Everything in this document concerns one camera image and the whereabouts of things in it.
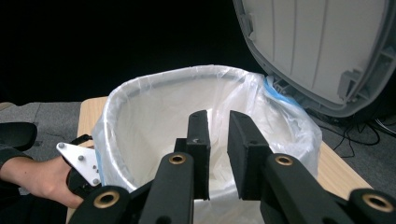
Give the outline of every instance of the sleeve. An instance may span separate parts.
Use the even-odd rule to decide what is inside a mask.
[[[30,156],[24,154],[23,152],[18,151],[17,149],[13,147],[8,147],[0,144],[0,170],[4,163],[8,161],[9,159],[12,159],[14,157],[27,157],[32,159]],[[1,189],[13,189],[13,188],[18,188],[19,186],[5,182],[3,180],[0,180],[0,190]]]
[[[14,157],[27,157],[32,159],[30,156],[24,154],[23,152],[18,151],[13,147],[1,146],[0,145],[0,169],[8,161]]]

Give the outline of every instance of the cable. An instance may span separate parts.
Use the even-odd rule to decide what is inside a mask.
[[[396,134],[396,132],[394,132],[393,130],[391,130],[391,129],[389,129],[388,127],[386,127],[379,119],[376,119],[375,122],[376,122],[379,126],[381,126],[383,129],[385,129],[387,132]]]
[[[339,147],[339,146],[341,146],[341,144],[343,144],[343,142],[344,142],[344,140],[346,139],[346,137],[345,137],[345,135],[346,135],[346,131],[347,131],[347,129],[345,129],[344,130],[344,133],[343,133],[343,135],[342,135],[342,139],[341,139],[341,141],[340,141],[340,143],[338,143],[338,145],[335,147],[335,148],[333,148],[332,150],[337,150],[337,148]]]
[[[396,124],[396,121],[395,121],[395,122],[392,122],[392,123],[389,123],[389,124],[383,123],[384,121],[381,121],[381,122],[382,122],[382,124],[385,125],[385,126],[393,126],[393,125]]]
[[[324,127],[324,126],[320,126],[320,125],[319,125],[319,127],[322,128],[322,129],[325,129],[325,130],[327,130],[327,131],[329,131],[329,132],[335,133],[335,134],[337,134],[337,135],[343,137],[343,139],[346,138],[347,140],[349,140],[349,141],[351,141],[351,142],[354,142],[354,143],[357,143],[357,144],[360,144],[360,145],[365,145],[365,146],[368,146],[368,147],[377,145],[377,144],[380,142],[379,133],[378,133],[378,132],[376,131],[376,129],[375,129],[373,126],[371,126],[370,124],[366,124],[366,125],[369,126],[369,127],[373,130],[373,132],[375,133],[376,140],[375,140],[373,143],[364,143],[364,142],[361,142],[361,141],[358,141],[358,140],[355,140],[355,139],[351,139],[350,137],[346,137],[347,130],[348,130],[348,129],[351,129],[351,130],[352,130],[353,125],[352,125],[352,126],[349,126],[348,128],[346,128],[343,134],[340,134],[340,133],[338,133],[338,132],[336,132],[336,131],[334,131],[334,130],[328,128],[328,127]]]
[[[364,123],[363,128],[361,130],[359,130],[359,124],[356,125],[358,128],[358,133],[362,133],[364,131],[364,129],[367,127],[367,124]]]
[[[350,156],[342,156],[341,158],[353,158],[353,157],[355,157],[355,150],[353,149],[352,145],[350,144],[351,140],[350,140],[350,137],[349,137],[349,132],[350,132],[350,130],[346,133],[346,136],[347,136],[347,138],[349,140],[349,147],[350,147],[350,150],[352,151],[352,155],[350,155]]]

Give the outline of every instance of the blue trim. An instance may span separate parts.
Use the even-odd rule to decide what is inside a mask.
[[[289,103],[291,105],[296,105],[301,108],[301,106],[293,98],[289,98],[289,97],[286,97],[286,96],[280,94],[279,92],[277,92],[274,89],[274,87],[270,86],[268,84],[266,77],[264,78],[264,88],[268,91],[268,93],[270,93],[277,100],[284,101],[286,103]]]

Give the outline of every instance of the human hand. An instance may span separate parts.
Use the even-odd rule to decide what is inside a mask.
[[[8,160],[0,170],[0,178],[26,188],[37,197],[51,199],[70,208],[77,208],[82,199],[66,185],[71,167],[62,157],[49,161],[33,161],[24,157]]]

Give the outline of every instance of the trash can lid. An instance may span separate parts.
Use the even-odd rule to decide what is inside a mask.
[[[233,0],[247,45],[276,89],[304,108],[347,117],[396,66],[392,1]]]

